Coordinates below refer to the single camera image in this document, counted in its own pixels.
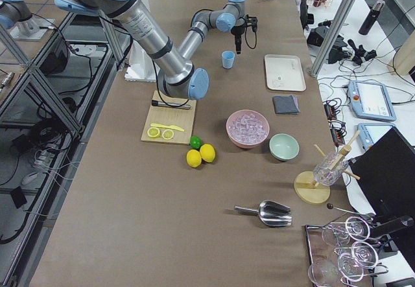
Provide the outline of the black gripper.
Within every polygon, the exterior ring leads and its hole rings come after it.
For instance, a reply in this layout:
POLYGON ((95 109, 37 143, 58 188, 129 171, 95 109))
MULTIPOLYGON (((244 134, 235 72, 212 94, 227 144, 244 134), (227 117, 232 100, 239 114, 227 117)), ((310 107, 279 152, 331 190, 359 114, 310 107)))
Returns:
POLYGON ((238 25, 235 25, 231 29, 231 34, 235 38, 235 51, 238 52, 238 54, 241 54, 242 49, 242 35, 246 31, 246 20, 243 19, 238 25))

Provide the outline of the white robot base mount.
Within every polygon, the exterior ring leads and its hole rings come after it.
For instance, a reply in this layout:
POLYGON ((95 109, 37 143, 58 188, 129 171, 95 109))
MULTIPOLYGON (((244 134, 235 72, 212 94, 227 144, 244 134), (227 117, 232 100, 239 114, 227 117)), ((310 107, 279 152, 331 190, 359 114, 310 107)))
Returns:
POLYGON ((133 43, 129 54, 125 80, 130 82, 155 82, 156 75, 152 60, 147 53, 139 46, 133 43))

